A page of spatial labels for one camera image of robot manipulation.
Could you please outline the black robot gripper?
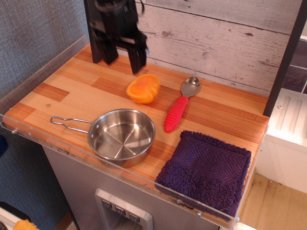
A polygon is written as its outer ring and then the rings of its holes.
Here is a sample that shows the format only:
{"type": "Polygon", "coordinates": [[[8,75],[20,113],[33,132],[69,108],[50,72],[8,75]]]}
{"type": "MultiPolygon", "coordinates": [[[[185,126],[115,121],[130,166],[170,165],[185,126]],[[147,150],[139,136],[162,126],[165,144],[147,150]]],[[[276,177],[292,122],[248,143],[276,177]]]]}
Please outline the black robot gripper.
{"type": "Polygon", "coordinates": [[[94,2],[99,19],[92,22],[97,47],[105,63],[118,58],[117,48],[128,52],[132,73],[146,65],[147,36],[137,27],[139,14],[135,2],[94,2]]]}

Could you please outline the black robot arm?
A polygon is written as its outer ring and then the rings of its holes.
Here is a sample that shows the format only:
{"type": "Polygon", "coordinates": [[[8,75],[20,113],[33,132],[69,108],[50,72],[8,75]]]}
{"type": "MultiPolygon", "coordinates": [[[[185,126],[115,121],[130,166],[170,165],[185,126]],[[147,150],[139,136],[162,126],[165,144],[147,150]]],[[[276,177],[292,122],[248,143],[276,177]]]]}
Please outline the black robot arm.
{"type": "Polygon", "coordinates": [[[118,48],[128,52],[132,73],[146,65],[147,36],[137,27],[138,12],[134,0],[90,0],[87,20],[91,37],[93,62],[101,59],[111,64],[118,48]]]}

